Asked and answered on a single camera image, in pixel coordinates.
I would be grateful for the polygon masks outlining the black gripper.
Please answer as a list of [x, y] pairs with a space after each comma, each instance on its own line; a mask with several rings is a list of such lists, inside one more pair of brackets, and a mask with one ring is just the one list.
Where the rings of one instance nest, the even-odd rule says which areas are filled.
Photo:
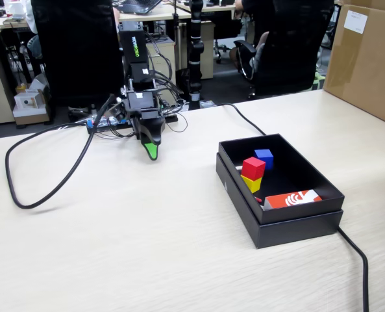
[[148, 157], [156, 161], [166, 120], [160, 113], [153, 92], [129, 92], [125, 102], [125, 117], [134, 119], [136, 136]]

